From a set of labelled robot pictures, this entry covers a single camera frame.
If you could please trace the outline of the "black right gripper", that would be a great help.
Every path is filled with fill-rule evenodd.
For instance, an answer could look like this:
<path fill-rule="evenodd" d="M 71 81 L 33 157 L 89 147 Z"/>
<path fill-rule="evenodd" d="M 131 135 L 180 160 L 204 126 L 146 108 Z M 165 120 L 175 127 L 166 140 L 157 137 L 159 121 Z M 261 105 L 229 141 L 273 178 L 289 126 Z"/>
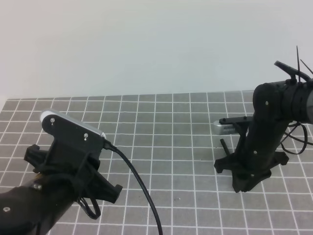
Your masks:
<path fill-rule="evenodd" d="M 286 165 L 289 157 L 277 152 L 281 141 L 281 122 L 240 122 L 235 125 L 240 140 L 235 153 L 217 159 L 217 173 L 231 170 L 232 186 L 236 193 L 251 191 L 271 176 L 271 169 Z"/>

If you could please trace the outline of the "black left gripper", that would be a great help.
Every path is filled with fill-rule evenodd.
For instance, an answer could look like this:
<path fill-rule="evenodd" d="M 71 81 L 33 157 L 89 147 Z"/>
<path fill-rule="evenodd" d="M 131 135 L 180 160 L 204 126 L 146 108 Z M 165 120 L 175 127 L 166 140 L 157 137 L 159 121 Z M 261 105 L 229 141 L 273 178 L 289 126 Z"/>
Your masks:
<path fill-rule="evenodd" d="M 24 160 L 34 167 L 34 173 L 45 175 L 48 181 L 70 184 L 77 196 L 93 195 L 97 200 L 115 203 L 123 187 L 112 185 L 98 172 L 102 148 L 102 137 L 55 139 L 48 151 L 36 144 L 29 146 Z"/>

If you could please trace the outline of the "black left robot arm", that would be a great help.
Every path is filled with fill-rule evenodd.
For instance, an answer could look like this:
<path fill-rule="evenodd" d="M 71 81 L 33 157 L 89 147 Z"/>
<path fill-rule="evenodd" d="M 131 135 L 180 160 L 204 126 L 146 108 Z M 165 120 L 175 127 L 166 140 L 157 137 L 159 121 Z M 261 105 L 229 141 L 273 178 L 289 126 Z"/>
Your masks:
<path fill-rule="evenodd" d="M 98 172 L 100 145 L 71 146 L 54 140 L 48 150 L 32 145 L 24 160 L 36 173 L 31 181 L 0 195 L 2 235 L 45 235 L 78 203 L 92 219 L 101 210 L 99 200 L 115 203 L 122 186 L 113 186 Z"/>

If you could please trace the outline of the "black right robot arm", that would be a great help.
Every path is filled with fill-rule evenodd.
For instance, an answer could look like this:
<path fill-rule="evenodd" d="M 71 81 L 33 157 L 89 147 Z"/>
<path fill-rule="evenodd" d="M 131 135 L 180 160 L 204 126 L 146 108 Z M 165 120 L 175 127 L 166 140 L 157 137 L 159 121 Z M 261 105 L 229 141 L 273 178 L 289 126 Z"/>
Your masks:
<path fill-rule="evenodd" d="M 251 117 L 222 118 L 214 122 L 220 135 L 240 136 L 233 153 L 229 153 L 221 140 L 226 156 L 214 163 L 217 173 L 231 171 L 235 192 L 252 190 L 271 176 L 272 168 L 288 163 L 286 152 L 276 149 L 291 122 L 313 122 L 313 81 L 301 83 L 288 79 L 261 84 L 254 90 L 253 108 Z"/>

